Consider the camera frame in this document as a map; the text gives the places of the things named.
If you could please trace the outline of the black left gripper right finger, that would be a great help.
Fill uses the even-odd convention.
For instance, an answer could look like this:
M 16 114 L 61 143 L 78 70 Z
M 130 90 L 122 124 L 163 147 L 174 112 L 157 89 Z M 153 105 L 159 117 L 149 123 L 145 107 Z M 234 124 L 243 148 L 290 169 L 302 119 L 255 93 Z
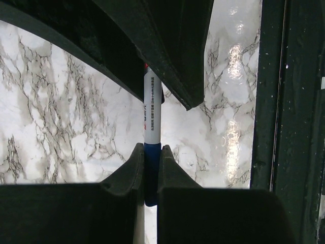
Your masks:
M 294 243 L 278 197 L 264 190 L 203 188 L 175 161 L 160 156 L 158 243 Z

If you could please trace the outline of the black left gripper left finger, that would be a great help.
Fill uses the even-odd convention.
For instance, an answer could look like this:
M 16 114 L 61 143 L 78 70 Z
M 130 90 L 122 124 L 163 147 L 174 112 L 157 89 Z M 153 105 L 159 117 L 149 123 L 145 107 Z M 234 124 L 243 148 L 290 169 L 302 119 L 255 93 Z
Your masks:
M 2 185 L 1 243 L 144 243 L 144 146 L 98 183 Z

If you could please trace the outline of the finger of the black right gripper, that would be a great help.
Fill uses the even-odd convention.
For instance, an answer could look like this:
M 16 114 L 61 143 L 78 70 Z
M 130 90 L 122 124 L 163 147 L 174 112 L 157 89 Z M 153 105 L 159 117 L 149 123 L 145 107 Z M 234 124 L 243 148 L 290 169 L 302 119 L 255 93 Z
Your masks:
M 213 1 L 95 1 L 186 110 L 204 99 Z
M 144 62 L 94 1 L 1 1 L 1 20 L 55 44 L 144 99 Z

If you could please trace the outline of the white whiteboard marker pen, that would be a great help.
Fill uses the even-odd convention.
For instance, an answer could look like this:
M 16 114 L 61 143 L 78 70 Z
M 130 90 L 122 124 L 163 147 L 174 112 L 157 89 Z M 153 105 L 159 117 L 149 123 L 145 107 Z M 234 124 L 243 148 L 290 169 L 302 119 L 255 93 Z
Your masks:
M 144 142 L 159 144 L 161 133 L 161 105 L 163 92 L 161 80 L 145 64 L 144 75 Z

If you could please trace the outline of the blue marker cap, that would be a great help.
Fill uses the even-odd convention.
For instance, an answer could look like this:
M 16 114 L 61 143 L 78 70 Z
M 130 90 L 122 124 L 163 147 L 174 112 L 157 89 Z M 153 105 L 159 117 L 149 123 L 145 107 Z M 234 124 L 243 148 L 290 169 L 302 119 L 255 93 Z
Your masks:
M 148 207 L 157 205 L 160 154 L 160 143 L 144 143 L 144 200 Z

